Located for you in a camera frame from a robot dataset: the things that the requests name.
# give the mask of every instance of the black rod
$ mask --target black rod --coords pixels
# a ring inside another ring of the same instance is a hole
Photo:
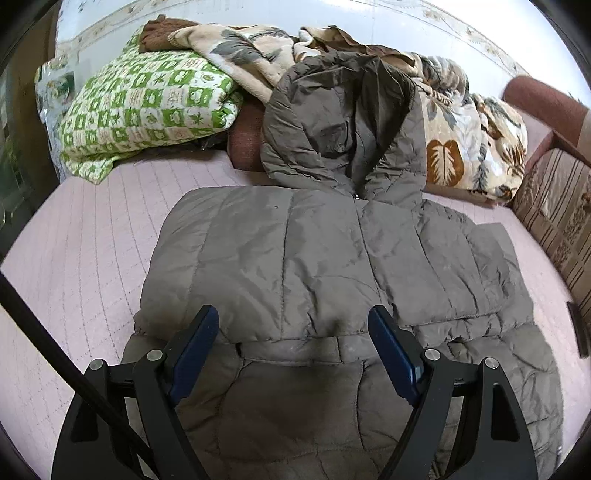
[[[127,438],[136,453],[142,457],[154,473],[157,473],[154,455],[150,447],[76,368],[2,272],[0,272],[0,304],[59,376],[108,425]]]

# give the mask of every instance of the brown cloth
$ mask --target brown cloth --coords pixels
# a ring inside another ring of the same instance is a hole
[[[408,54],[383,45],[363,45],[335,25],[330,25],[327,28],[302,27],[300,29],[300,43],[296,45],[318,50],[321,53],[336,50],[354,51],[372,57],[377,56],[384,62],[401,69],[406,74],[410,74],[414,67],[414,59]],[[309,55],[307,49],[303,50],[303,52]],[[300,61],[303,59],[300,57],[306,55],[302,56],[300,49],[296,47],[294,48],[294,56],[296,61]]]
[[[139,36],[139,52],[161,51],[161,50],[186,50],[185,47],[178,47],[168,41],[168,36],[180,28],[194,27],[197,22],[183,20],[181,18],[166,18],[166,15],[159,15],[156,20],[149,20]]]

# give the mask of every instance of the beige floral blanket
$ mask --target beige floral blanket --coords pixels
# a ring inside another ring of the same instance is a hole
[[[270,25],[194,25],[172,32],[168,41],[192,48],[263,103],[281,76],[308,56],[335,50],[378,56],[422,90],[428,184],[503,203],[513,199],[523,180],[527,130],[522,118],[498,99],[471,94],[466,73],[451,59],[363,45],[335,26],[301,27],[294,41]]]
[[[295,63],[294,41],[270,25],[194,25],[172,32],[168,41],[176,48],[192,48],[263,103]]]

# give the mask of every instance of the striped sofa armrest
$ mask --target striped sofa armrest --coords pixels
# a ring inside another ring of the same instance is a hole
[[[591,338],[591,168],[550,150],[526,174],[513,210],[563,276]]]

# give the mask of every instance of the white wall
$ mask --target white wall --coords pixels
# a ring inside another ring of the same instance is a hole
[[[57,41],[71,40],[95,22],[132,0],[63,0],[57,21]]]
[[[430,0],[490,38],[532,76],[591,106],[591,91],[554,28],[529,0]]]

